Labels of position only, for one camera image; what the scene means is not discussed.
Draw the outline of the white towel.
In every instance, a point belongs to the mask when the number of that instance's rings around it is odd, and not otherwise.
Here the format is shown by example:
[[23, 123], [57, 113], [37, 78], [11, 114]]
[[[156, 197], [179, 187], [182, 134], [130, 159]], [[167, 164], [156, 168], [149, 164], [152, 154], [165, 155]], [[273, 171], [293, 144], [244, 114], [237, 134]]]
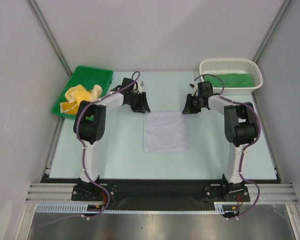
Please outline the white towel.
[[178, 153], [188, 149], [188, 122], [180, 111], [158, 111], [144, 115], [144, 152]]

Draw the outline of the green towel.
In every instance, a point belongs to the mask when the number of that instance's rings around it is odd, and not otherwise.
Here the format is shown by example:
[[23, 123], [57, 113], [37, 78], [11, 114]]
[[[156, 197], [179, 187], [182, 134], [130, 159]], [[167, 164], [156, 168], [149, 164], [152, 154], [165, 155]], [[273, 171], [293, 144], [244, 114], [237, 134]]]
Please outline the green towel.
[[222, 82], [225, 88], [252, 88], [255, 86], [251, 75], [247, 73], [216, 74], [215, 76], [217, 78], [210, 75], [204, 76], [204, 80], [210, 82], [214, 88], [222, 88]]

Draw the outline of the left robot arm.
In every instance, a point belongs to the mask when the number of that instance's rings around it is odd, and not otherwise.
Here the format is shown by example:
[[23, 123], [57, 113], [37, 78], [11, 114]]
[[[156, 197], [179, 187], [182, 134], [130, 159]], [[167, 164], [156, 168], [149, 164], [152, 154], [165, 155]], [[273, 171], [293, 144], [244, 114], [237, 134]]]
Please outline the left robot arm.
[[100, 175], [95, 151], [106, 130], [107, 114], [124, 105], [130, 106], [134, 113], [150, 113], [147, 95], [142, 87], [143, 84], [136, 79], [125, 77], [109, 94], [94, 101], [84, 100], [79, 105], [73, 131], [82, 145], [82, 173], [79, 179], [87, 183], [82, 194], [89, 200], [95, 200], [100, 195], [100, 187], [96, 185]]

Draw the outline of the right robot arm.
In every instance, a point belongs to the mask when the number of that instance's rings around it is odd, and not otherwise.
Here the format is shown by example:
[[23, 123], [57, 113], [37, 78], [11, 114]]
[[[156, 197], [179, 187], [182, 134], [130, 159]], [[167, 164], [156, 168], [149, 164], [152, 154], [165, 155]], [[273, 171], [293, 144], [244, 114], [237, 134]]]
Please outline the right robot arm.
[[252, 103], [230, 100], [214, 93], [209, 81], [191, 83], [182, 114], [198, 114], [203, 108], [216, 111], [224, 118], [224, 135], [229, 142], [228, 163], [222, 175], [220, 195], [232, 201], [244, 189], [244, 163], [247, 150], [260, 138], [260, 120]]

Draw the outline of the white perforated basket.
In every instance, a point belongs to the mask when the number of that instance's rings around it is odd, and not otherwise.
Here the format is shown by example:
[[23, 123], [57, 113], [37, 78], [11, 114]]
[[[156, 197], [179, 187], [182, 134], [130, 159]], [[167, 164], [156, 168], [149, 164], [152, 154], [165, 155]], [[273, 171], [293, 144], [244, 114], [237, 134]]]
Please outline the white perforated basket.
[[202, 81], [209, 81], [215, 93], [248, 95], [263, 85], [257, 64], [248, 59], [208, 59], [199, 64]]

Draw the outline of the green plastic bin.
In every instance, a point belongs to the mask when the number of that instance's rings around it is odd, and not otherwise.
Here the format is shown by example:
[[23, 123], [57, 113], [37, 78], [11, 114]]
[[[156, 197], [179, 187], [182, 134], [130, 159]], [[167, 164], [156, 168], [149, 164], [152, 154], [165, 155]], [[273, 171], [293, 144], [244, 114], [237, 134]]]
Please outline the green plastic bin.
[[79, 84], [81, 84], [88, 91], [92, 90], [94, 85], [99, 85], [103, 89], [101, 94], [101, 97], [103, 97], [106, 95], [112, 83], [113, 74], [114, 72], [108, 69], [94, 68], [88, 66], [77, 66], [69, 81], [63, 88], [60, 96], [57, 98], [57, 101], [53, 105], [51, 112], [60, 117], [74, 120], [76, 118], [76, 115], [69, 115], [60, 112], [60, 103], [66, 101], [66, 91]]

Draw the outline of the yellow towel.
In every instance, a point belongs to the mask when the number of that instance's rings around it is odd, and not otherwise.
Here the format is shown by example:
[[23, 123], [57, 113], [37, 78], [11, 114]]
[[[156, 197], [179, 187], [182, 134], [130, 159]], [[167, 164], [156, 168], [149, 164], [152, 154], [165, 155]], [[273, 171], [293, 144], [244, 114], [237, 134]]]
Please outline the yellow towel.
[[98, 84], [95, 84], [92, 90], [86, 90], [81, 84], [71, 87], [64, 95], [66, 101], [59, 104], [60, 112], [74, 116], [77, 114], [82, 101], [94, 102], [101, 97], [102, 93], [103, 89]]

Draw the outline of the aluminium frame rail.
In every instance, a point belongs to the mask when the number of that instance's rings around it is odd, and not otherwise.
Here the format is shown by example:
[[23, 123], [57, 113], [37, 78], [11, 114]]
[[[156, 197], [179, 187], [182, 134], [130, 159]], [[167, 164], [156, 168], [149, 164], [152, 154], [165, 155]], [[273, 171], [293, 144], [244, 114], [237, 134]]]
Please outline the aluminium frame rail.
[[[244, 190], [230, 193], [225, 196], [219, 185], [204, 186], [203, 183], [163, 183], [131, 182], [105, 184], [104, 188], [109, 192], [110, 201], [117, 202], [130, 199], [172, 199], [189, 198], [210, 202], [235, 202], [243, 200], [252, 203], [257, 200], [258, 204], [296, 204], [298, 199], [291, 184], [260, 184], [258, 187], [247, 184]], [[101, 189], [80, 189], [72, 183], [33, 183], [30, 185], [25, 198], [26, 202], [37, 203], [67, 203], [73, 202], [97, 202], [102, 200]]]

